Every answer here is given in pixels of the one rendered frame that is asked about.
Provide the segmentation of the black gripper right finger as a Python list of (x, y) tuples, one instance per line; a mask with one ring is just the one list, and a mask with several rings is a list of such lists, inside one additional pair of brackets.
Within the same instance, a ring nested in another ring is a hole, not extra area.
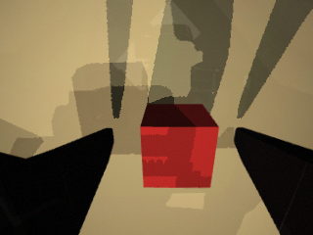
[(243, 127), (234, 143), (280, 235), (313, 235), (313, 150)]

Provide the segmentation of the red block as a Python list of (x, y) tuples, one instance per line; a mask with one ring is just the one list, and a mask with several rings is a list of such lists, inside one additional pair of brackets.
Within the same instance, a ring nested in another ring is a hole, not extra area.
[(210, 188), (218, 129), (203, 104), (147, 104), (140, 126), (143, 186)]

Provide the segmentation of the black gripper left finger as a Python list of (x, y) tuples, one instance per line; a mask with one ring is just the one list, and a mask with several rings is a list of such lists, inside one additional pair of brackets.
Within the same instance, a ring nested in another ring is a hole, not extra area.
[(105, 128), (30, 158), (0, 152), (0, 205), (17, 235), (78, 235), (112, 145)]

